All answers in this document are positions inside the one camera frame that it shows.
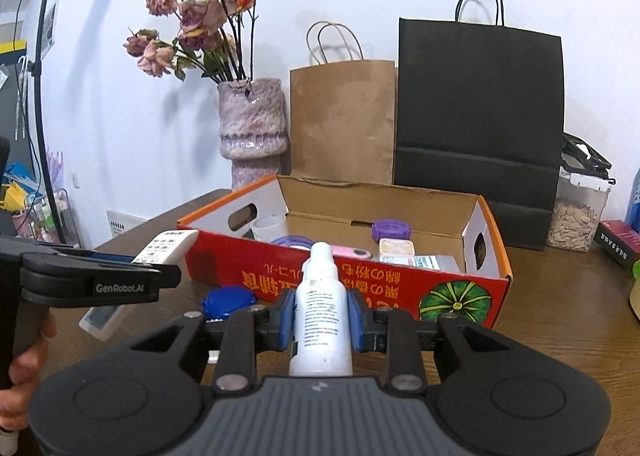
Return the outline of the person left hand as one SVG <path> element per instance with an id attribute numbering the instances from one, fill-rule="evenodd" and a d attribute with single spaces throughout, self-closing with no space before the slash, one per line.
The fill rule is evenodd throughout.
<path id="1" fill-rule="evenodd" d="M 9 367 L 12 382 L 10 389 L 2 390 L 0 396 L 1 428 L 6 431 L 21 431 L 28 427 L 27 409 L 40 383 L 40 375 L 49 356 L 49 340 L 56 335 L 55 317 L 48 312 L 40 327 L 36 342 L 22 353 Z"/>

